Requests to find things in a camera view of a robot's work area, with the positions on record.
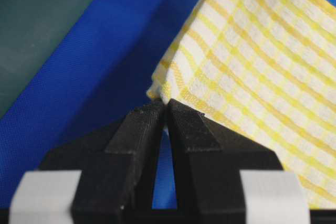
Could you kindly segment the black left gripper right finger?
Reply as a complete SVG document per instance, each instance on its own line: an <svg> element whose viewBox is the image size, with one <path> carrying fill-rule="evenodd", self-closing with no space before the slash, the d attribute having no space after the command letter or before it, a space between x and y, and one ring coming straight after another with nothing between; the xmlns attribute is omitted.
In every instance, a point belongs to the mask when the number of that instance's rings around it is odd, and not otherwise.
<svg viewBox="0 0 336 224"><path fill-rule="evenodd" d="M309 223L276 153L176 100L167 105L177 207L197 223Z"/></svg>

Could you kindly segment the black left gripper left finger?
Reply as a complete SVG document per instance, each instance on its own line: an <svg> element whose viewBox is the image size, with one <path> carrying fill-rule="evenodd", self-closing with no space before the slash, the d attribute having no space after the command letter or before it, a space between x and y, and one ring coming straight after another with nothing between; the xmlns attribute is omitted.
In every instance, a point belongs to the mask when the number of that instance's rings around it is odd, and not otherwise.
<svg viewBox="0 0 336 224"><path fill-rule="evenodd" d="M22 177L9 222L122 223L160 146L164 110L161 101L153 101L49 150L38 168Z"/></svg>

